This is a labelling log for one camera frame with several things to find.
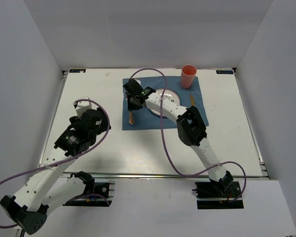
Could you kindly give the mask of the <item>gold knife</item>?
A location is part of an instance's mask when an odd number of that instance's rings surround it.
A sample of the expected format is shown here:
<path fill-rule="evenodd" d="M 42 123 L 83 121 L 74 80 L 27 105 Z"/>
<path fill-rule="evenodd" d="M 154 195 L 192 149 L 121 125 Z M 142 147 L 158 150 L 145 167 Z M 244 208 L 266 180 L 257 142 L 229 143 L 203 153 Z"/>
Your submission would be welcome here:
<path fill-rule="evenodd" d="M 190 95 L 190 102 L 192 106 L 195 106 L 195 100 L 192 94 Z"/>

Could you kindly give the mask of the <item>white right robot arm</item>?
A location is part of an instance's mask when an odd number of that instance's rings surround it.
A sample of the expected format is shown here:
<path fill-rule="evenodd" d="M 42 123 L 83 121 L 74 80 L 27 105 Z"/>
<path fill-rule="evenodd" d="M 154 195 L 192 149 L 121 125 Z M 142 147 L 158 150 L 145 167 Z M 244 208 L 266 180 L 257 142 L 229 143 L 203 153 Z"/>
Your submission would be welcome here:
<path fill-rule="evenodd" d="M 178 137 L 186 146 L 190 147 L 203 163 L 205 170 L 196 174 L 180 173 L 174 166 L 170 165 L 177 174 L 182 177 L 192 178 L 204 172 L 208 173 L 209 180 L 213 185 L 213 192 L 219 196 L 226 196 L 231 190 L 233 177 L 231 173 L 220 163 L 214 153 L 206 133 L 206 125 L 195 106 L 184 107 L 167 98 L 163 93 L 158 93 L 151 87 L 142 88 L 138 80 L 129 79 L 123 85 L 126 94 L 127 108 L 130 111 L 139 110 L 143 107 L 157 111 L 160 118 L 170 119 L 176 124 Z"/>

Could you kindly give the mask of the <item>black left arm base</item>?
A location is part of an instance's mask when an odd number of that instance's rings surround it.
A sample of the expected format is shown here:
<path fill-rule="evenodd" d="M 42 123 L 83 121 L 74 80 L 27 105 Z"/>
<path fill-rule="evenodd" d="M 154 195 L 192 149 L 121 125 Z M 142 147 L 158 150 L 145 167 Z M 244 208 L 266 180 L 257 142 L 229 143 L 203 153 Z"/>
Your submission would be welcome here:
<path fill-rule="evenodd" d="M 81 195 L 67 201 L 63 206 L 109 207 L 114 196 L 115 183 L 97 181 L 85 172 L 72 173 L 71 178 L 79 178 L 85 185 Z"/>

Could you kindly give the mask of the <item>white plate with red characters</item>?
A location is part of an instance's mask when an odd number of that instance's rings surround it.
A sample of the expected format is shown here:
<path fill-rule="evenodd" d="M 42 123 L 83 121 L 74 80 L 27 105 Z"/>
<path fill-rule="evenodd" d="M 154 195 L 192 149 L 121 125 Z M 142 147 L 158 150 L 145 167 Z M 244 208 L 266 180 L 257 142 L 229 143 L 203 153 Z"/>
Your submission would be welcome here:
<path fill-rule="evenodd" d="M 171 102 L 173 102 L 173 103 L 175 103 L 177 105 L 181 105 L 181 99 L 180 99 L 179 95 L 176 92 L 174 92 L 174 91 L 172 91 L 170 89 L 165 90 L 164 97 L 167 100 L 169 100 L 169 101 L 171 101 Z M 155 116 L 160 117 L 160 112 L 158 112 L 156 110 L 151 110 L 151 109 L 149 109 L 149 111 L 152 114 L 154 114 Z"/>

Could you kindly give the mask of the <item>gold fork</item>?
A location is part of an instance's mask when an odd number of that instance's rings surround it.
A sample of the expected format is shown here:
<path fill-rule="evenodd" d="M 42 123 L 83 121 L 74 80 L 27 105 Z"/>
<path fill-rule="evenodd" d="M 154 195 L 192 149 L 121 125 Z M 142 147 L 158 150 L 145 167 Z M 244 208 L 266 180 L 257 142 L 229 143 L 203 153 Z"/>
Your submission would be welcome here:
<path fill-rule="evenodd" d="M 133 113 L 132 113 L 132 111 L 129 111 L 129 123 L 130 123 L 131 125 L 134 124 L 134 117 L 133 117 Z"/>

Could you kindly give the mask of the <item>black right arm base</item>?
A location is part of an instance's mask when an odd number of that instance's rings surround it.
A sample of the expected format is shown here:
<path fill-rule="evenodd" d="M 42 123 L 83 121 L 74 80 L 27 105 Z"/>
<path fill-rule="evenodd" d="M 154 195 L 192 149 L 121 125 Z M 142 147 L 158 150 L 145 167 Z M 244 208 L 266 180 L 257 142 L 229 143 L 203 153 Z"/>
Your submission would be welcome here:
<path fill-rule="evenodd" d="M 192 193 L 196 195 L 198 210 L 244 208 L 239 182 L 234 181 L 223 194 L 220 193 L 219 189 L 215 189 L 210 182 L 196 182 Z"/>

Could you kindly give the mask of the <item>blue cloth napkin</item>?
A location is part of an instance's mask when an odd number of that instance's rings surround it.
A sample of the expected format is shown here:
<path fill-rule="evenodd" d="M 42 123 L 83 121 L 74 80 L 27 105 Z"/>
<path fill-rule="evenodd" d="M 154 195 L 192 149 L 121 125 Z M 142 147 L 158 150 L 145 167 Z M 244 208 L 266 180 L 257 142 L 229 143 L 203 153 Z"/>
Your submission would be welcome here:
<path fill-rule="evenodd" d="M 146 77 L 138 78 L 141 82 L 142 88 L 151 87 L 161 94 L 165 85 L 164 78 L 158 77 Z M 168 86 L 170 89 L 176 92 L 181 99 L 181 106 L 190 107 L 190 95 L 192 94 L 195 100 L 195 107 L 199 110 L 200 115 L 206 126 L 209 125 L 205 107 L 203 104 L 202 93 L 198 81 L 198 77 L 195 77 L 190 88 L 184 89 L 181 87 L 181 78 L 179 76 L 168 76 Z M 123 130 L 149 130 L 160 129 L 160 117 L 152 114 L 148 109 L 143 108 L 140 110 L 132 111 L 134 117 L 134 124 L 129 123 L 129 111 L 127 109 L 127 102 L 123 100 L 123 112 L 122 112 L 122 129 Z"/>

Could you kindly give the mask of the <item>pink plastic cup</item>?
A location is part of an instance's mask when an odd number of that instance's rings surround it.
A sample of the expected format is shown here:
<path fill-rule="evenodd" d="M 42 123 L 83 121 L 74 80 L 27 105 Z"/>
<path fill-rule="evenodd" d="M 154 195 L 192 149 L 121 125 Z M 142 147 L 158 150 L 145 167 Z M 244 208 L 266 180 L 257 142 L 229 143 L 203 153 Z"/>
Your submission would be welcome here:
<path fill-rule="evenodd" d="M 181 87 L 184 89 L 190 88 L 196 73 L 197 69 L 193 65 L 184 65 L 181 70 Z"/>

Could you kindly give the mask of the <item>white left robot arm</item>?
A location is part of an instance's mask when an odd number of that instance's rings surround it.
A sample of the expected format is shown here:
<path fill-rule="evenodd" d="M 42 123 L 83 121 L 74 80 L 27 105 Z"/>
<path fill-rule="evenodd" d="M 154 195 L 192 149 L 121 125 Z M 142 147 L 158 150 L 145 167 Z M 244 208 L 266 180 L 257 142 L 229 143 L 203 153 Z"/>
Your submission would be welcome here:
<path fill-rule="evenodd" d="M 52 189 L 70 165 L 99 145 L 98 135 L 108 134 L 111 127 L 108 115 L 101 106 L 93 109 L 94 103 L 88 97 L 74 102 L 76 116 L 69 119 L 70 125 L 55 141 L 50 155 L 20 190 L 1 199 L 0 205 L 6 214 L 27 234 L 35 234 L 47 216 L 67 202 L 108 200 L 108 192 L 96 193 L 101 187 L 84 171 L 71 174 L 69 181 Z"/>

